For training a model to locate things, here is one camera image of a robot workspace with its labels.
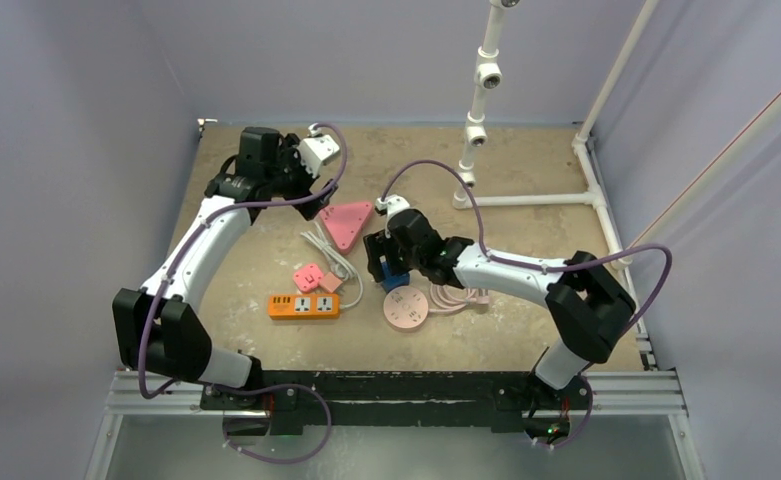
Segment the pink triangular power strip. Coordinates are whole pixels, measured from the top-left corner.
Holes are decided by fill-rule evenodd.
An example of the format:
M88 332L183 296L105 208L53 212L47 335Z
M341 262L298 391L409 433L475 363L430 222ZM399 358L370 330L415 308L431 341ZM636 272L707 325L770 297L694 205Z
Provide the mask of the pink triangular power strip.
M353 249L373 214L370 202L330 205L319 212L319 220L339 253Z

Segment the blue cube socket adapter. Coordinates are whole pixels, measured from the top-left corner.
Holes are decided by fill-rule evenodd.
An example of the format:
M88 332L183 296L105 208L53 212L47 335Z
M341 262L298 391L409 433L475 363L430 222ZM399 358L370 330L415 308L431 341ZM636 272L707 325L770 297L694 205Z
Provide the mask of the blue cube socket adapter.
M402 274L393 274L386 262L381 263L384 279L380 282L382 289L389 293L399 287L410 285L410 274L404 272Z

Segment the orange power strip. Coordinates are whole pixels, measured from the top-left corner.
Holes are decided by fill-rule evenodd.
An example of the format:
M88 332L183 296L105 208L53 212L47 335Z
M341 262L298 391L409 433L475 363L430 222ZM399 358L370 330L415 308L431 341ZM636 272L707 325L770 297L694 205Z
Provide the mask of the orange power strip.
M333 320L340 316L340 298L334 293L270 296L267 314L272 320Z

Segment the light pink small plug adapter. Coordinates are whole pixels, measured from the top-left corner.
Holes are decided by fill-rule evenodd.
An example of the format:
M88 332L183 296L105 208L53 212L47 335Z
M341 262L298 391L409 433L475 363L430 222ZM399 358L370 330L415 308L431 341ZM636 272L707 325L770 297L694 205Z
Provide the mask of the light pink small plug adapter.
M318 286L327 293L337 293L342 285L344 283L344 280L335 275L332 272L325 273L323 277L320 279Z

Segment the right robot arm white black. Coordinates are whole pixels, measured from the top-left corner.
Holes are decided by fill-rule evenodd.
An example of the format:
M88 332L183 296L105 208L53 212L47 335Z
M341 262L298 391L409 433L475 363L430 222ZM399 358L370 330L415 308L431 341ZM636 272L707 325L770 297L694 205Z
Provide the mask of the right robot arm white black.
M543 259L493 252L465 237L442 237L417 209L387 218L384 229L363 238L367 270L375 282L417 271L432 284L491 290L548 310L559 338L527 381L530 399L550 407L591 364L608 361L636 311L635 302L590 253Z

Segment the pink round power strip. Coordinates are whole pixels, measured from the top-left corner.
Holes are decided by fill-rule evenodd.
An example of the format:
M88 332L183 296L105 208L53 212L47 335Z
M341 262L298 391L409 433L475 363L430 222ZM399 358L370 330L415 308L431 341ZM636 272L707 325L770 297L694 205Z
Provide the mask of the pink round power strip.
M426 295L411 286L400 286L391 290L385 296L382 308L387 323L401 332L420 329L429 314Z

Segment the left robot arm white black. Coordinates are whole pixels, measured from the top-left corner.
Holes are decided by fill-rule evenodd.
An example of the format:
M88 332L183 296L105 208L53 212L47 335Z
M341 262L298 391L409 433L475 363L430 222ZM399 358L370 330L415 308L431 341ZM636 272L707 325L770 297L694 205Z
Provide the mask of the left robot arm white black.
M214 345L198 318L205 293L230 250L267 208L296 209L306 220L329 205L348 163L340 129L318 122L305 137L249 126L235 154L208 181L191 226L160 267L136 289L122 288L112 315L122 364L138 375L142 396L148 372L212 385L238 408L263 399L259 359Z

